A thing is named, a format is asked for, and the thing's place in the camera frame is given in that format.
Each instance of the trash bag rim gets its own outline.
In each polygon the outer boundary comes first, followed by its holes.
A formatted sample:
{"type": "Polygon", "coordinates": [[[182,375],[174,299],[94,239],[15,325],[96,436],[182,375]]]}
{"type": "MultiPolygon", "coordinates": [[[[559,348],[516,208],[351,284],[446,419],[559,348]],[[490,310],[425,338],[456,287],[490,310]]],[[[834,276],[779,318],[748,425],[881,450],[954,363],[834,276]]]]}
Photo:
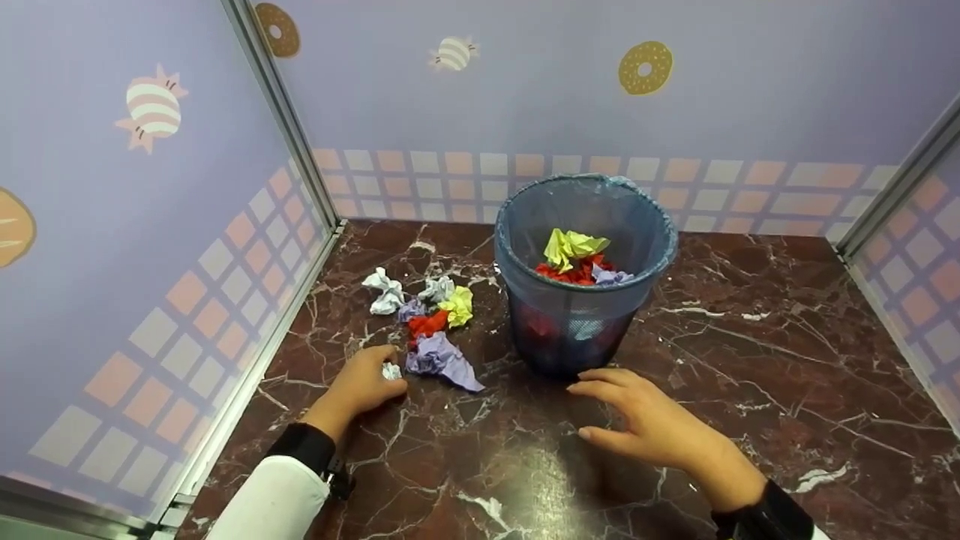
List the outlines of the trash bag rim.
{"type": "Polygon", "coordinates": [[[655,201],[652,197],[650,197],[650,195],[647,195],[646,193],[644,193],[639,187],[636,186],[636,184],[633,183],[633,181],[631,181],[627,177],[623,177],[623,176],[609,177],[607,175],[597,174],[597,173],[558,174],[558,175],[549,176],[549,177],[537,180],[536,182],[532,182],[528,185],[525,185],[520,190],[518,190],[515,194],[507,198],[507,200],[504,201],[502,205],[500,205],[500,210],[496,213],[496,222],[493,227],[493,234],[496,236],[496,241],[500,242],[500,245],[502,246],[503,251],[507,254],[507,257],[510,259],[510,261],[515,266],[518,266],[521,269],[521,271],[523,271],[525,274],[527,274],[534,280],[537,280],[538,282],[550,284],[553,286],[557,286],[559,288],[566,289],[566,290],[577,291],[577,292],[592,292],[592,293],[604,293],[604,292],[612,292],[617,290],[628,289],[633,285],[649,280],[651,277],[654,277],[662,273],[663,270],[665,270],[666,267],[669,266],[671,262],[673,262],[674,257],[677,255],[677,244],[679,242],[677,228],[676,226],[674,226],[673,220],[670,219],[670,215],[663,209],[660,203],[655,201]],[[503,225],[504,210],[514,201],[516,197],[518,197],[521,193],[523,193],[527,189],[532,189],[536,186],[548,184],[551,182],[556,182],[559,180],[588,180],[588,181],[592,180],[596,182],[612,182],[616,185],[620,185],[622,187],[632,190],[633,193],[635,193],[637,196],[643,198],[646,202],[653,205],[653,207],[659,210],[660,214],[663,216],[663,224],[666,227],[667,245],[666,245],[666,249],[663,251],[663,257],[660,258],[657,264],[648,268],[644,272],[636,274],[631,279],[625,282],[620,282],[620,283],[607,285],[607,286],[578,285],[575,283],[558,282],[555,280],[550,280],[545,276],[538,274],[532,268],[528,267],[516,256],[516,254],[514,253],[514,248],[511,247],[510,242],[506,241],[507,240],[506,232],[504,231],[504,225],[503,225]]]}

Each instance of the yellow crumpled paper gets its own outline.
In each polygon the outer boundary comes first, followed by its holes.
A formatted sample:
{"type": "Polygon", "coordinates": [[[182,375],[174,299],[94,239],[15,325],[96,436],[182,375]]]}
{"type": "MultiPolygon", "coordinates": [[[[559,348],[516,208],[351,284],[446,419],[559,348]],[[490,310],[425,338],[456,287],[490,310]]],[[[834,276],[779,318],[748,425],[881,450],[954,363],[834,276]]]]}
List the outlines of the yellow crumpled paper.
{"type": "Polygon", "coordinates": [[[450,328],[462,327],[473,318],[473,291],[457,285],[453,294],[437,307],[450,313],[446,316],[446,324],[450,328]]]}
{"type": "Polygon", "coordinates": [[[550,240],[546,243],[543,256],[546,257],[550,266],[562,273],[573,268],[570,264],[572,258],[598,254],[609,245],[610,241],[607,238],[594,238],[574,231],[564,233],[560,229],[554,229],[550,232],[550,240]]]}

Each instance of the checkered pattern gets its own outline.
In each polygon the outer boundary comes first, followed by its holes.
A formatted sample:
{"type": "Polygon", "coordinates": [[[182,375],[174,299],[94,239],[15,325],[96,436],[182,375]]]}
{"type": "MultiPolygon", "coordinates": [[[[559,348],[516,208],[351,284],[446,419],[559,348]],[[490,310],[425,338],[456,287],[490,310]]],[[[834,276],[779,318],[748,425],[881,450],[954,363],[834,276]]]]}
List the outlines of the checkered pattern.
{"type": "Polygon", "coordinates": [[[924,180],[855,262],[918,378],[960,427],[960,154],[924,180]]]}
{"type": "Polygon", "coordinates": [[[335,149],[314,156],[345,217],[492,223],[508,196],[538,178],[599,172],[637,182],[685,231],[833,241],[897,172],[888,165],[690,158],[335,149]]]}
{"type": "Polygon", "coordinates": [[[289,171],[278,169],[135,322],[36,441],[36,467],[8,476],[134,515],[166,503],[325,240],[289,171]]]}

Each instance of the dark red marble surface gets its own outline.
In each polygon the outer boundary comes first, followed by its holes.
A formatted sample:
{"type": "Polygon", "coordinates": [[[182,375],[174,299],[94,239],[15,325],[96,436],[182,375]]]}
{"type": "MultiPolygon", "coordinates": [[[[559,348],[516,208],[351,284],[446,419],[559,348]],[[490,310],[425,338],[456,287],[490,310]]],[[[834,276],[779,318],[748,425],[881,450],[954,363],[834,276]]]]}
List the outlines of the dark red marble surface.
{"type": "MultiPolygon", "coordinates": [[[[411,292],[441,274],[472,289],[474,319],[449,336],[488,390],[412,376],[354,427],[356,491],[311,538],[712,538],[683,473],[590,448],[576,429],[611,412],[512,352],[491,233],[350,223],[178,538],[204,535],[345,357],[404,342],[368,313],[375,266],[411,292]]],[[[832,538],[960,538],[957,440],[825,240],[683,234],[615,361],[734,439],[832,538]]]]}

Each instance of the mesh trash bin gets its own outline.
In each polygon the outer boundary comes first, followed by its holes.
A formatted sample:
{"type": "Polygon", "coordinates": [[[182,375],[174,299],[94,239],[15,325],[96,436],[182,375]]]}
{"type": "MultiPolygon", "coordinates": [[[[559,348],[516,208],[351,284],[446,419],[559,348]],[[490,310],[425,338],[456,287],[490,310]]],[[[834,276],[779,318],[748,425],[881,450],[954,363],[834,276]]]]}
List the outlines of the mesh trash bin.
{"type": "Polygon", "coordinates": [[[527,185],[500,208],[494,237],[516,350],[535,371],[561,379],[610,362],[677,251],[677,230],[660,205],[624,177],[597,174],[527,185]],[[635,276],[596,286],[538,274],[554,228],[608,238],[604,260],[635,276]]]}

